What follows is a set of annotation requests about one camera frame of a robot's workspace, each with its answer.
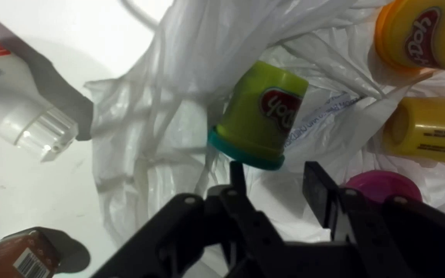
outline pink play-doh lid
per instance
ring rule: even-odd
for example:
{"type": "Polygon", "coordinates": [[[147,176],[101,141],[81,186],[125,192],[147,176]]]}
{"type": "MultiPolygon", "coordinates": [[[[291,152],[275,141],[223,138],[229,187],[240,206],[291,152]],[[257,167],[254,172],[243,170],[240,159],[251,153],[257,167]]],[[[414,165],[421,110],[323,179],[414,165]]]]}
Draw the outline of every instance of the pink play-doh lid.
{"type": "Polygon", "coordinates": [[[351,178],[345,186],[380,204],[390,196],[405,196],[422,203],[419,187],[411,179],[393,172],[367,172],[351,178]]]}

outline teal lid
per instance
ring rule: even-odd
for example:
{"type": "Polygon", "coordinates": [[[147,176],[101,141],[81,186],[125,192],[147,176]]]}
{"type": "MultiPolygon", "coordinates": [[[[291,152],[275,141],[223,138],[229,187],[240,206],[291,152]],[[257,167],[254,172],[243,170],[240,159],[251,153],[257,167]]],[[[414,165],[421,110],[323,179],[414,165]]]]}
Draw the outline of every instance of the teal lid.
{"type": "Polygon", "coordinates": [[[248,164],[248,165],[252,165],[257,169],[263,169],[263,170],[278,170],[285,162],[285,156],[282,156],[277,161],[265,161],[265,159],[257,158],[254,155],[249,155],[243,150],[238,150],[231,142],[227,142],[224,138],[221,138],[218,135],[217,128],[210,130],[209,144],[214,145],[215,148],[218,148],[221,153],[231,156],[235,161],[240,161],[243,164],[248,164]]]}

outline white surface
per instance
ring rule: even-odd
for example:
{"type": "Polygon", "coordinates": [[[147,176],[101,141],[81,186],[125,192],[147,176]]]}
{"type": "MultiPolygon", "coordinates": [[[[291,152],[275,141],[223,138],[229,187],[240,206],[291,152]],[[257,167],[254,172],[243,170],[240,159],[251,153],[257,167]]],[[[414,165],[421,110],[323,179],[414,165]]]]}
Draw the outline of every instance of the white surface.
{"type": "MultiPolygon", "coordinates": [[[[136,5],[161,19],[169,0],[136,5]]],[[[84,82],[121,76],[152,40],[121,0],[0,0],[0,22],[48,56],[84,94],[84,82]]],[[[0,141],[0,238],[34,226],[68,232],[93,255],[87,274],[71,277],[90,277],[115,252],[101,223],[90,148],[76,142],[57,161],[39,164],[0,141]]]]}

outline brown object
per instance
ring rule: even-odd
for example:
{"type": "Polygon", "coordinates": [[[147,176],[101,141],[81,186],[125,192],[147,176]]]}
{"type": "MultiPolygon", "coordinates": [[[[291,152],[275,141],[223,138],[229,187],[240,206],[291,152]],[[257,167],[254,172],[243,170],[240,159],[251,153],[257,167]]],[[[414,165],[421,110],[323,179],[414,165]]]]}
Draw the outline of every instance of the brown object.
{"type": "Polygon", "coordinates": [[[0,241],[0,278],[48,278],[57,267],[57,254],[36,230],[0,241]]]}

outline play-doh logo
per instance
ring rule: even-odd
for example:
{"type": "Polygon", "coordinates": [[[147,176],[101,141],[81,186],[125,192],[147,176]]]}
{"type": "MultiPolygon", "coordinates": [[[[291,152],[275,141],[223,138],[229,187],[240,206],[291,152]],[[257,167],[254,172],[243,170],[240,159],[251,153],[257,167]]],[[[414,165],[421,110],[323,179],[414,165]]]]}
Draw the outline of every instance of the play-doh logo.
{"type": "Polygon", "coordinates": [[[439,8],[430,8],[414,22],[413,33],[407,42],[407,54],[414,64],[438,67],[433,42],[441,17],[439,8]]]}
{"type": "Polygon", "coordinates": [[[263,111],[268,118],[275,119],[289,133],[299,113],[302,99],[286,91],[272,88],[265,93],[261,101],[263,111]]]}

